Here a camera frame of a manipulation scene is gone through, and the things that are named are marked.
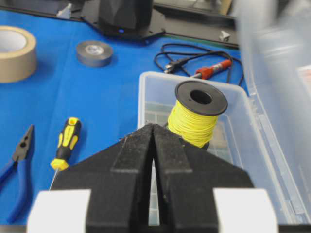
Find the pliers jaw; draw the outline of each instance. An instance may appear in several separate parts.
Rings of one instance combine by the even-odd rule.
[[[12,160],[14,162],[20,162],[22,160],[27,159],[33,133],[34,133],[34,126],[31,125],[27,133],[23,136],[22,140],[16,146],[15,152],[12,156]]]

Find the tape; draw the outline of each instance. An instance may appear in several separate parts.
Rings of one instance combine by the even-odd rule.
[[[0,83],[28,78],[36,70],[35,37],[21,28],[0,26]]]
[[[111,62],[113,50],[108,45],[97,40],[81,42],[76,47],[77,59],[89,67],[103,67]]]

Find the power cord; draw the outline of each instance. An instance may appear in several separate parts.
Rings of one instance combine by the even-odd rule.
[[[195,48],[198,50],[202,50],[204,51],[203,53],[189,53],[189,52],[173,52],[173,51],[165,51],[165,48],[168,46],[179,46],[179,47],[189,47],[189,48]],[[165,55],[171,62],[168,63],[165,66],[165,69],[160,65],[160,63],[158,62],[158,57],[161,55]],[[188,56],[187,58],[183,58],[183,59],[179,59],[179,60],[174,60],[170,55],[182,55],[182,56]],[[161,52],[158,53],[155,58],[154,58],[154,62],[155,64],[161,69],[163,70],[165,73],[168,74],[172,74],[177,70],[182,70],[187,76],[191,76],[189,74],[189,72],[184,68],[184,65],[193,59],[199,58],[199,57],[203,57],[203,56],[211,56],[211,55],[218,55],[221,56],[223,58],[229,59],[232,63],[232,66],[229,67],[229,72],[228,72],[228,76],[227,76],[227,83],[230,83],[230,79],[231,79],[231,73],[232,73],[232,67],[233,67],[233,61],[237,61],[241,64],[242,66],[242,62],[241,60],[230,56],[228,53],[224,52],[224,51],[212,51],[210,49],[201,47],[201,46],[196,46],[196,45],[190,45],[190,44],[183,44],[183,43],[167,43],[162,45],[161,47]],[[242,74],[242,77],[239,81],[239,86],[241,86],[242,82],[244,80],[244,74]]]

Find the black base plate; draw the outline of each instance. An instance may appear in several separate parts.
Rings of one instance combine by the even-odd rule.
[[[151,36],[165,33],[165,16],[154,9],[152,11],[152,18],[149,26],[139,30],[128,30],[108,24],[99,24],[99,5],[100,0],[86,1],[82,9],[81,17],[86,23],[104,35],[143,40]]]

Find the black cable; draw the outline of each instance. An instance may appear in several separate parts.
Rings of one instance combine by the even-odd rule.
[[[198,50],[202,50],[202,51],[205,51],[205,53],[189,53],[189,52],[173,52],[173,51],[165,51],[165,48],[168,47],[168,46],[177,46],[177,47],[189,47],[189,48],[195,48],[195,49],[198,49]],[[227,76],[227,80],[226,82],[227,83],[230,83],[230,79],[231,79],[231,73],[232,73],[232,68],[233,68],[233,61],[237,61],[241,64],[242,66],[242,62],[241,60],[235,58],[235,57],[232,57],[230,56],[228,53],[224,52],[224,51],[212,51],[210,49],[207,49],[207,48],[204,48],[204,47],[201,47],[201,46],[197,46],[197,45],[190,45],[190,44],[182,44],[182,43],[167,43],[167,44],[164,44],[162,47],[161,47],[161,52],[158,53],[155,58],[154,58],[154,62],[155,64],[163,71],[165,71],[165,69],[159,64],[158,62],[158,56],[160,55],[165,55],[170,61],[171,61],[171,64],[173,65],[177,65],[177,68],[181,69],[187,76],[191,76],[189,74],[189,72],[183,67],[183,65],[185,63],[187,63],[188,61],[190,60],[193,60],[193,59],[196,59],[196,58],[199,58],[199,57],[203,57],[203,56],[209,56],[209,55],[218,55],[218,56],[221,56],[221,57],[224,57],[226,59],[229,59],[232,63],[232,66],[229,67],[229,71],[228,71],[228,76]],[[188,58],[184,58],[184,59],[181,59],[181,60],[177,60],[175,61],[170,55],[182,55],[182,56],[189,56]],[[239,81],[239,86],[242,84],[244,80],[244,74],[242,74],[242,77]]]

